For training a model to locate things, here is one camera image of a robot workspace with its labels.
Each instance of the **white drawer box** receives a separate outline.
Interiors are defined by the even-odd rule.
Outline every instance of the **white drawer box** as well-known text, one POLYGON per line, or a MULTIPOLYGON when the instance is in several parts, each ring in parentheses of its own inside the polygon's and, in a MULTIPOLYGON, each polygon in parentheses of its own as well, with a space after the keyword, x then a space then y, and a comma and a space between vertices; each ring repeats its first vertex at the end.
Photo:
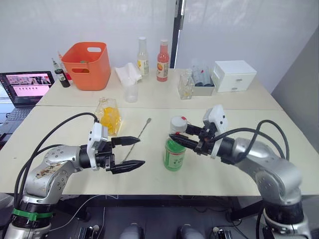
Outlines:
POLYGON ((245 91, 256 74, 246 61, 215 61, 212 78, 217 92, 245 91))

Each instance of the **orange juice bottle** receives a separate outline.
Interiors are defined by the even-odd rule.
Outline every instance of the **orange juice bottle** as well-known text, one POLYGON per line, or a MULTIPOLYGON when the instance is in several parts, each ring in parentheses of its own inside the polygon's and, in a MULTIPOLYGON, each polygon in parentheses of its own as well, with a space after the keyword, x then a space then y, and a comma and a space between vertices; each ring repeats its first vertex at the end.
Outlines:
POLYGON ((167 81, 168 75, 168 64, 169 64, 169 54, 168 54, 168 41, 161 40, 160 48, 158 54, 158 65, 156 77, 158 81, 164 82, 167 81))

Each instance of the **laptop keyboard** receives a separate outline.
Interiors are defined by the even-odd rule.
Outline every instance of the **laptop keyboard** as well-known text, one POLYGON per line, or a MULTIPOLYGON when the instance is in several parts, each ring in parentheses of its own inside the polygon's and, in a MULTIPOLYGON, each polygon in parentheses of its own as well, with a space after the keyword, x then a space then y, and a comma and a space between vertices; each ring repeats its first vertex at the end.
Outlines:
POLYGON ((15 108, 10 115, 8 120, 24 120, 25 117, 30 113, 32 109, 15 108))

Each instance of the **clear plastic cup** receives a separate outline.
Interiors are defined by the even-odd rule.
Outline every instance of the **clear plastic cup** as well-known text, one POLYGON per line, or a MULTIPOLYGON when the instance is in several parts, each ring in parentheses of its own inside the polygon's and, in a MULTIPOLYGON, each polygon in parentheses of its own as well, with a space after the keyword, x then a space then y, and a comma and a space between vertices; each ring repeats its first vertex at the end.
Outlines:
POLYGON ((124 87, 124 99, 126 102, 134 103, 138 101, 139 88, 137 84, 124 87))

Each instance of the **metal stirring rod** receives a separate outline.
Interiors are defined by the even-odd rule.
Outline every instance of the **metal stirring rod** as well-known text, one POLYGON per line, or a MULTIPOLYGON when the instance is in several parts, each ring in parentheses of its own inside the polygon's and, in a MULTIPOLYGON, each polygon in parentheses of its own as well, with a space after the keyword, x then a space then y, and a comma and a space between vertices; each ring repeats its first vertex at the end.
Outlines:
MULTIPOLYGON (((146 121, 146 124, 144 125, 144 127, 143 127, 141 133, 139 134, 138 138, 140 138, 140 136, 141 136, 141 134, 143 133, 144 129, 145 129, 146 126, 149 124, 149 122, 151 122, 151 120, 152 120, 151 118, 148 118, 148 120, 146 121)), ((125 157, 125 159, 123 160, 123 162, 126 161, 126 159, 129 157, 129 155, 130 155, 132 149, 134 148, 134 146, 135 146, 135 144, 133 144, 133 146, 131 147, 129 153, 126 155, 126 157, 125 157)))

